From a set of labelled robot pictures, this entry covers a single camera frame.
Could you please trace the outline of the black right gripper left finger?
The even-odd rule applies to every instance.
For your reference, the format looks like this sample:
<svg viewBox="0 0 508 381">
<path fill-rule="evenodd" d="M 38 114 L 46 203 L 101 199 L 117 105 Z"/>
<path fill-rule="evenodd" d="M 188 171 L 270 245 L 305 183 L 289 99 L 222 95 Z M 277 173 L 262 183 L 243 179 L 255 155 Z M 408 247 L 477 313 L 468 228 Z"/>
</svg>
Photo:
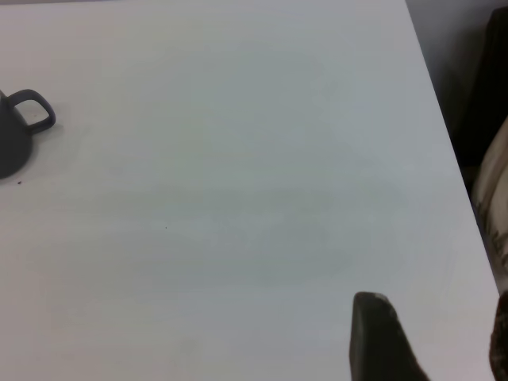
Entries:
<svg viewBox="0 0 508 381">
<path fill-rule="evenodd" d="M 349 363 L 353 380 L 427 380 L 395 308 L 379 293 L 358 292 L 352 304 Z"/>
</svg>

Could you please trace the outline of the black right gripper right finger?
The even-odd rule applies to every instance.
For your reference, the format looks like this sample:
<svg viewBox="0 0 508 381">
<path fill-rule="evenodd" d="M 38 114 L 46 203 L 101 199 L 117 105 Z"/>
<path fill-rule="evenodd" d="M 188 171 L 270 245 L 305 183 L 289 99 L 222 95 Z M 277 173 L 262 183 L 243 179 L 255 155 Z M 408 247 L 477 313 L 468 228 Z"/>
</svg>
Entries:
<svg viewBox="0 0 508 381">
<path fill-rule="evenodd" d="M 498 300 L 490 342 L 490 365 L 496 381 L 508 380 L 508 294 Z"/>
</svg>

